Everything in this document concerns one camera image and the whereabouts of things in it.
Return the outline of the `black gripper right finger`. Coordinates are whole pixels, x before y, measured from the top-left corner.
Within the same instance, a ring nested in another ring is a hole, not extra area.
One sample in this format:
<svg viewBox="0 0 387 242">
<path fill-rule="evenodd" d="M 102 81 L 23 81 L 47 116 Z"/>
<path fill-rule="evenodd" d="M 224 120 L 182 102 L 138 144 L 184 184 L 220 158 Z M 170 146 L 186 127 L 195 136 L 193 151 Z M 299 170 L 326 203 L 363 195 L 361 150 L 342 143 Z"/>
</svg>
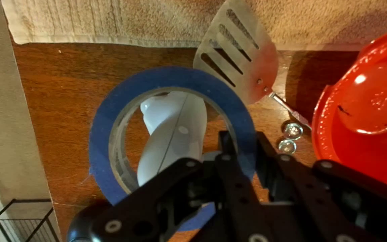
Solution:
<svg viewBox="0 0 387 242">
<path fill-rule="evenodd" d="M 332 160 L 311 167 L 278 155 L 256 133 L 256 174 L 274 205 L 298 210 L 297 226 L 318 242 L 387 242 L 387 184 Z"/>
</svg>

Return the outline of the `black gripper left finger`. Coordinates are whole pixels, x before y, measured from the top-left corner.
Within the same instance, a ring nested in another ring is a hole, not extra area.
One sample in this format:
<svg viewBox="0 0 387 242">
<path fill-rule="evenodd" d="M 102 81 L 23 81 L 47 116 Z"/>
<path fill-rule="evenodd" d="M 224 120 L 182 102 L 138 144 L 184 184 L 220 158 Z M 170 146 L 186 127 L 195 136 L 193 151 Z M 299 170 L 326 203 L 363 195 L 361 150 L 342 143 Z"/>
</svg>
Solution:
<svg viewBox="0 0 387 242">
<path fill-rule="evenodd" d="M 95 202 L 70 225 L 67 242 L 166 242 L 208 206 L 211 218 L 192 242 L 252 242 L 266 237 L 262 206 L 243 175 L 235 141 L 219 135 L 212 160 L 182 158 L 127 198 Z"/>
</svg>

